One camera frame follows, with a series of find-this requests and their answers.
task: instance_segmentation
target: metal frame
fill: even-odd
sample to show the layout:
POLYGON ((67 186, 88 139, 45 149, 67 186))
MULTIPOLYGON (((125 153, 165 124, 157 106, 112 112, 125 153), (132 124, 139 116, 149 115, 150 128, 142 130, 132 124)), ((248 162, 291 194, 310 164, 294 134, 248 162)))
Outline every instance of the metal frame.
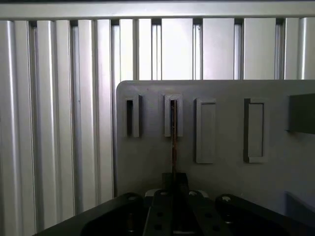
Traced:
MULTIPOLYGON (((187 74, 194 74, 196 80, 211 79, 213 76, 207 76, 202 63, 211 61, 214 52, 216 57, 222 57, 222 48, 228 48, 227 54, 232 58, 232 49, 239 42, 240 47, 234 48, 236 76, 227 70, 222 79, 243 79, 243 62, 238 56, 244 49, 247 55, 250 51, 241 48, 244 44, 242 27, 234 24, 233 45, 231 39, 222 42, 220 38, 211 38, 208 26, 214 29, 220 18, 231 18, 224 33, 231 36, 235 18, 260 18, 256 19, 255 26, 264 25, 265 18, 285 18, 284 79, 312 79, 315 57, 308 50, 315 38, 312 31, 315 18, 312 17, 315 17, 314 1, 0 4, 0 37, 3 39, 0 40, 0 91, 3 91, 0 93, 0 235, 29 235, 113 196, 116 87, 121 81, 147 80, 150 75, 152 80, 172 79, 173 68, 165 70, 167 54, 161 53, 162 48, 167 52, 175 45, 180 51, 189 45, 183 57, 175 58, 177 63, 187 65, 176 67, 186 72, 182 79, 193 77, 187 74), (163 29, 162 23, 156 23, 157 18, 161 22, 163 18, 163 29), (202 23, 195 24, 194 21, 201 18, 202 23), (187 35, 182 33, 189 41, 181 40, 179 44, 179 40, 172 40, 169 46, 162 44, 167 36, 165 30, 172 32, 174 24, 169 22, 175 22, 177 28, 183 27, 185 32, 189 30, 187 35), (185 22, 192 23, 191 32, 185 22), (213 51, 209 38, 221 42, 222 47, 213 51), (302 42, 305 47, 298 57, 301 48, 298 43, 302 42), (207 49, 212 50, 209 57, 203 53, 207 49), (52 86, 48 93, 34 92, 38 86, 47 89, 46 85, 52 86), (84 145, 77 150, 75 147, 81 142, 84 145), (47 150, 57 154, 45 155, 42 161, 47 150), (43 180, 42 171, 48 173, 43 180), (32 184, 33 189, 29 191, 28 186, 32 184)), ((266 24, 265 28, 270 32, 273 24, 266 24)), ((259 30, 247 27, 247 32, 253 35, 259 30)), ((261 53, 264 47, 272 49, 274 43, 264 42, 262 50, 255 53, 261 53)), ((258 65, 265 65, 260 62, 271 58, 273 51, 268 52, 258 65)), ((222 75, 225 64, 220 63, 222 66, 218 68, 213 66, 217 74, 222 75)))
POLYGON ((2 4, 1 20, 151 17, 312 17, 315 2, 111 2, 2 4))

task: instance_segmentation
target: rectangular slot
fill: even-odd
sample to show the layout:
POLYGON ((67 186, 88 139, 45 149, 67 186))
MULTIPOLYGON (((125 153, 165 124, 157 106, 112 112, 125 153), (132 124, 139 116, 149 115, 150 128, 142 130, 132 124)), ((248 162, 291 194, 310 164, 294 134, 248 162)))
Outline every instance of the rectangular slot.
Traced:
POLYGON ((244 19, 234 21, 234 79, 243 79, 244 19))
POLYGON ((133 101, 127 100, 127 136, 132 135, 133 101))
POLYGON ((234 19, 203 19, 203 80, 234 79, 234 19))
POLYGON ((216 157, 216 100, 196 101, 196 162, 214 163, 216 157))
POLYGON ((164 136, 171 137, 172 103, 176 100, 177 137, 183 136, 183 97, 180 94, 164 96, 164 136))
POLYGON ((138 138, 140 136, 140 96, 134 95, 125 98, 124 104, 124 127, 125 137, 138 138))
POLYGON ((244 161, 263 163, 269 149, 269 110, 266 99, 245 99, 244 161))

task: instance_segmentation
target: gray metal panel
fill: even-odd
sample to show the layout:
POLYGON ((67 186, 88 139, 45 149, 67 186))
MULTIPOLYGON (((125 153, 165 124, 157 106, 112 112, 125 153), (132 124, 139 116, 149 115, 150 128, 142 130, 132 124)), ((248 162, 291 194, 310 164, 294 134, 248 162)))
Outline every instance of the gray metal panel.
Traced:
POLYGON ((61 220, 74 216, 73 75, 70 22, 56 21, 61 220))
POLYGON ((0 33, 0 174, 4 224, 0 232, 12 236, 22 233, 14 24, 0 21, 0 33))
POLYGON ((275 18, 244 19, 244 80, 275 78, 275 18))
POLYGON ((296 80, 298 79, 299 18, 286 18, 284 38, 284 79, 296 80))
POLYGON ((315 79, 315 18, 303 18, 300 20, 300 57, 298 79, 315 79))
POLYGON ((110 20, 98 20, 97 71, 99 120, 100 202, 113 197, 112 171, 112 89, 111 89, 111 25, 110 20))
POLYGON ((38 21, 37 35, 40 189, 43 202, 43 227, 48 228, 61 221, 54 23, 38 21))
POLYGON ((203 80, 234 79, 234 19, 203 19, 203 80))
POLYGON ((135 70, 135 24, 132 19, 119 20, 120 26, 120 74, 121 81, 134 80, 136 78, 135 70))
POLYGON ((36 229, 34 185, 34 120, 32 113, 32 84, 35 82, 30 68, 30 26, 27 21, 15 22, 16 77, 19 107, 19 141, 21 160, 21 193, 23 234, 33 235, 36 229))
POLYGON ((162 77, 162 37, 161 25, 152 25, 152 80, 162 77))
POLYGON ((196 100, 196 162, 214 163, 216 157, 216 100, 196 100))
POLYGON ((311 1, 273 2, 106 2, 3 4, 0 19, 133 17, 300 17, 315 16, 311 1))
POLYGON ((82 149, 82 204, 83 211, 99 203, 98 156, 96 141, 96 77, 95 25, 90 20, 78 21, 81 149, 82 149))
POLYGON ((163 133, 163 94, 172 93, 183 96, 184 135, 178 138, 177 170, 188 174, 191 189, 201 188, 211 193, 211 199, 229 192, 279 213, 284 213, 285 191, 315 206, 312 155, 315 136, 286 131, 287 97, 314 92, 315 81, 297 80, 121 83, 117 88, 117 108, 121 107, 124 96, 141 94, 143 119, 141 139, 123 138, 122 126, 117 126, 117 194, 128 191, 145 194, 148 189, 161 186, 161 173, 170 171, 171 142, 163 133), (198 164, 194 158, 194 112, 198 97, 216 99, 216 161, 213 165, 198 164), (266 143, 270 148, 268 161, 259 165, 243 161, 244 98, 264 98, 264 101, 251 102, 265 104, 268 99, 270 122, 266 127, 270 134, 264 137, 269 137, 266 143))
POLYGON ((192 80, 192 19, 162 19, 162 80, 192 80))
POLYGON ((151 19, 138 20, 138 80, 152 79, 152 25, 151 19))

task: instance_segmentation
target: vertical groove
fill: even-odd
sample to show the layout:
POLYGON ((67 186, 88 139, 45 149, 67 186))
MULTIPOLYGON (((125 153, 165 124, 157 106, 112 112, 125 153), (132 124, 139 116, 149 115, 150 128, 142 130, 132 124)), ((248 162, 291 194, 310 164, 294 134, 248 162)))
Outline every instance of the vertical groove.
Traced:
POLYGON ((202 19, 193 19, 193 80, 202 80, 202 19))
POLYGON ((234 23, 234 79, 242 79, 243 68, 243 19, 235 19, 234 23))
POLYGON ((37 103, 36 103, 36 45, 35 45, 36 24, 29 23, 29 57, 30 57, 30 108, 31 108, 31 133, 32 133, 32 151, 33 151, 33 195, 34 195, 34 233, 38 232, 38 201, 37 201, 37 182, 38 172, 36 170, 37 152, 37 103))
POLYGON ((82 202, 82 147, 81 147, 81 105, 79 74, 79 30, 78 22, 72 22, 72 68, 73 68, 73 116, 74 116, 74 192, 75 214, 83 212, 82 202))
POLYGON ((101 199, 101 188, 100 188, 100 149, 99 149, 99 86, 100 81, 98 79, 98 62, 102 60, 102 58, 98 57, 98 51, 97 48, 100 46, 100 42, 98 39, 98 31, 97 31, 97 21, 94 21, 94 48, 92 50, 94 51, 94 77, 95 77, 95 83, 94 83, 94 90, 95 90, 95 126, 94 126, 94 133, 95 133, 95 185, 96 185, 96 206, 100 204, 101 199))
POLYGON ((44 205, 43 205, 43 191, 42 191, 42 178, 41 178, 41 169, 42 169, 42 158, 40 155, 41 148, 40 148, 40 107, 39 107, 39 74, 38 74, 38 30, 37 30, 37 23, 34 24, 31 32, 31 36, 33 37, 32 47, 33 50, 31 51, 31 61, 32 61, 32 68, 31 74, 33 75, 33 111, 32 115, 34 117, 34 126, 33 126, 33 133, 34 133, 34 175, 35 175, 35 211, 36 211, 36 232, 39 232, 44 229, 44 205))
POLYGON ((121 80, 120 75, 120 25, 114 21, 111 21, 111 55, 112 55, 112 74, 111 74, 111 82, 112 82, 112 121, 113 121, 113 195, 117 196, 117 185, 116 185, 116 170, 117 170, 117 160, 116 160, 116 152, 117 152, 117 107, 116 107, 116 88, 121 80))
POLYGON ((152 19, 152 80, 161 80, 161 19, 152 19))
POLYGON ((275 80, 284 79, 284 20, 276 19, 275 80))

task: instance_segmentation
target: gray wall panel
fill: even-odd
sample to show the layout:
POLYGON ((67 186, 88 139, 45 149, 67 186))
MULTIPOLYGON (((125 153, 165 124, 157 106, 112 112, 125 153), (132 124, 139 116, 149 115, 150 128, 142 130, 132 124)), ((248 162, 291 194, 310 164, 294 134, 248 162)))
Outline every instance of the gray wall panel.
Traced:
POLYGON ((100 202, 103 203, 113 197, 111 25, 109 20, 98 20, 96 26, 100 202))
POLYGON ((58 78, 58 119, 61 218, 74 216, 73 174, 73 77, 71 70, 70 22, 56 21, 56 52, 58 78))
POLYGON ((19 107, 19 142, 21 160, 21 193, 23 213, 23 233, 33 235, 36 229, 35 184, 34 184, 34 119, 32 83, 34 75, 31 67, 31 34, 27 21, 15 22, 16 76, 19 107))
POLYGON ((274 79, 281 63, 313 79, 314 17, 311 1, 1 4, 0 235, 115 194, 121 81, 274 79))
POLYGON ((299 34, 299 71, 300 80, 315 79, 315 18, 303 18, 300 20, 299 34))
POLYGON ((21 234, 21 176, 14 24, 0 21, 0 121, 3 233, 21 234))
POLYGON ((162 80, 192 79, 192 19, 162 19, 162 80))
POLYGON ((244 80, 275 78, 275 18, 244 19, 244 80))
POLYGON ((298 72, 299 18, 285 20, 284 79, 296 80, 298 72))
POLYGON ((38 21, 38 121, 43 226, 48 228, 61 220, 60 160, 57 116, 57 79, 55 26, 38 21))
POLYGON ((234 19, 203 19, 203 80, 234 79, 234 19))
POLYGON ((80 20, 79 63, 82 149, 82 204, 83 211, 99 203, 98 156, 96 140, 96 74, 95 25, 91 20, 80 20))

